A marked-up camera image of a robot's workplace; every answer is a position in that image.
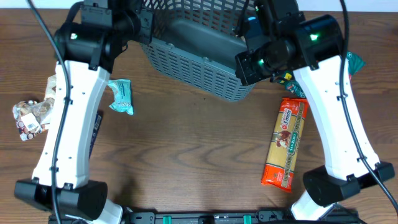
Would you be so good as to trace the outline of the grey plastic mesh basket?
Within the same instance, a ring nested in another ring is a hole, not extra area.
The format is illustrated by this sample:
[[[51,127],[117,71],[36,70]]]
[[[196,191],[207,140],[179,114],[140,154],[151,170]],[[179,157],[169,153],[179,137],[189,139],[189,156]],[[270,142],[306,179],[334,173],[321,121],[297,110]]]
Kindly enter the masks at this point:
[[[142,45],[161,74],[227,101],[244,99],[254,88],[235,75],[235,55],[246,41],[233,30],[239,16],[254,17],[253,1],[145,0],[154,13],[154,34]]]

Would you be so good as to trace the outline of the orange San Remo spaghetti pack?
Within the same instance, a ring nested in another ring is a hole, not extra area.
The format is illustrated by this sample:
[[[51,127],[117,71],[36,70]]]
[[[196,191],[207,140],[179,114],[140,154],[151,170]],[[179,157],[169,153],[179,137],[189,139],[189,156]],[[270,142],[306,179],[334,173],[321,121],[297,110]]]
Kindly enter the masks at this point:
[[[269,145],[262,185],[292,191],[295,164],[309,104],[306,99],[284,98]]]

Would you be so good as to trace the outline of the green Nescafe coffee bag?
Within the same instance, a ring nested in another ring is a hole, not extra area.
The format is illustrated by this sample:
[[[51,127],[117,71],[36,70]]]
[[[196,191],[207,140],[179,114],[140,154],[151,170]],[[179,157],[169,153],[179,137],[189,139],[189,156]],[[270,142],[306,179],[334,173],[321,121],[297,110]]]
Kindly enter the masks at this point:
[[[310,70],[306,67],[293,72],[284,70],[282,76],[278,77],[275,82],[281,84],[285,90],[298,98],[306,99],[306,93],[314,95],[315,89],[321,90],[330,85],[334,85],[334,88],[337,89],[337,95],[339,95],[341,61],[341,56],[337,55],[319,61],[319,69],[316,70]],[[345,57],[345,77],[343,80],[351,79],[365,64],[366,62],[358,54],[348,51]]]

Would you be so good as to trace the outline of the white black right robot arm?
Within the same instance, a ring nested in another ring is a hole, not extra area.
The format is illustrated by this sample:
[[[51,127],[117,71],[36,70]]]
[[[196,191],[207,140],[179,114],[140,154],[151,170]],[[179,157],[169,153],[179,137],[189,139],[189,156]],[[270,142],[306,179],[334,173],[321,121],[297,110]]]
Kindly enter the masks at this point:
[[[234,33],[244,37],[236,76],[244,86],[293,73],[320,134],[325,163],[303,175],[305,191],[291,206],[292,223],[322,222],[362,189],[384,188],[395,176],[381,161],[364,130],[352,92],[348,63],[349,27],[331,15],[306,20],[295,1],[254,1],[254,17],[240,13]]]

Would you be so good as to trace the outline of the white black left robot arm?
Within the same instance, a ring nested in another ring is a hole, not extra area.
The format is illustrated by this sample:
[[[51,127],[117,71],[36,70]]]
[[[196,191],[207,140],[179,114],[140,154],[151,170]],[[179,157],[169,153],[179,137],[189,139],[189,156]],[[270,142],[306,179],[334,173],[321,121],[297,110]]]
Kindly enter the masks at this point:
[[[90,179],[90,144],[115,59],[130,41],[151,42],[153,20],[143,1],[80,1],[49,35],[58,59],[50,127],[32,177],[15,184],[16,198],[58,223],[129,223],[130,209]]]

